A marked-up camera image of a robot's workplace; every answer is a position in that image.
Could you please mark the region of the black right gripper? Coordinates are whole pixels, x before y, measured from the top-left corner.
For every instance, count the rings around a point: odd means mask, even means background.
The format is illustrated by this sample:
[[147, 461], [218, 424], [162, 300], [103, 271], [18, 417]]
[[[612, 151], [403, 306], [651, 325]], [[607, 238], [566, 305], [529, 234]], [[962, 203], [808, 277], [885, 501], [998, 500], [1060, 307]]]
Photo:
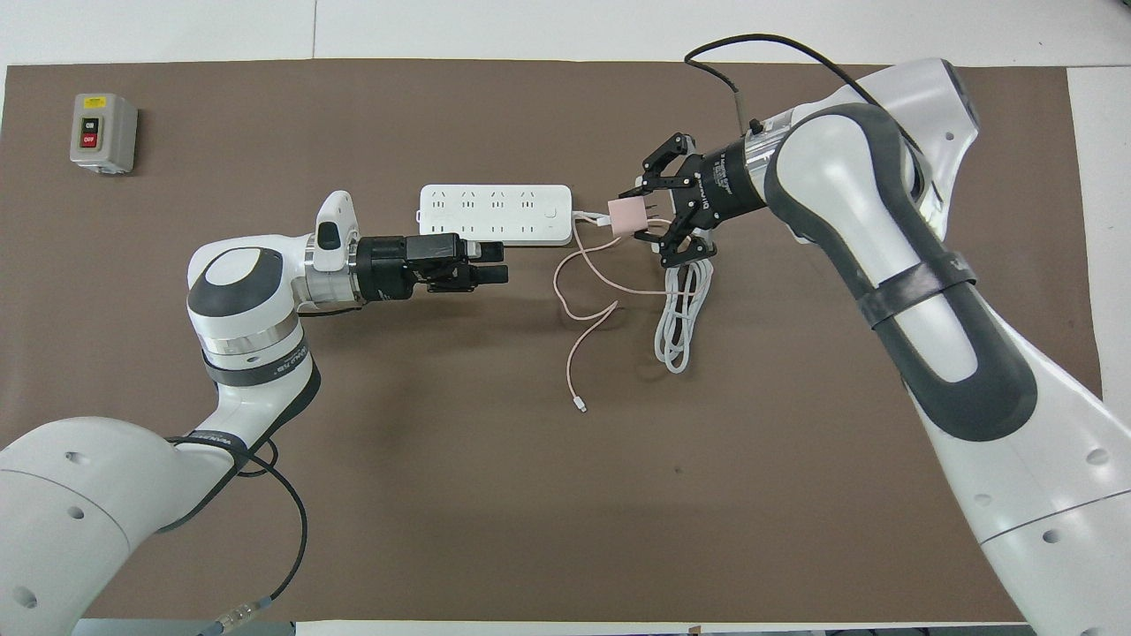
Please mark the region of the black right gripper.
[[[684, 162], [676, 172], [664, 177], [664, 170], [680, 157]], [[687, 189], [699, 181], [700, 199], [677, 204], [674, 217], [659, 238], [661, 265], [666, 269], [677, 269], [715, 256], [715, 227], [724, 221], [768, 207], [748, 167], [746, 137], [702, 155], [696, 153], [696, 138], [691, 134], [672, 134], [640, 164], [642, 173], [633, 188], [619, 194], [620, 199]]]

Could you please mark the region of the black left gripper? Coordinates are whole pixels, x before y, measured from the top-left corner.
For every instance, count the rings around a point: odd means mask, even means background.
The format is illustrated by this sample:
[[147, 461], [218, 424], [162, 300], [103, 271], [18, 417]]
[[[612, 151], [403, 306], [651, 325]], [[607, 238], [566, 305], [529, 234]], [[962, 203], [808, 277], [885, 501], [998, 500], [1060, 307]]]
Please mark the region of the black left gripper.
[[363, 237], [357, 242], [353, 276], [364, 301], [408, 300], [417, 284], [431, 292], [473, 292], [509, 282], [506, 246], [500, 241], [461, 240], [455, 233]]

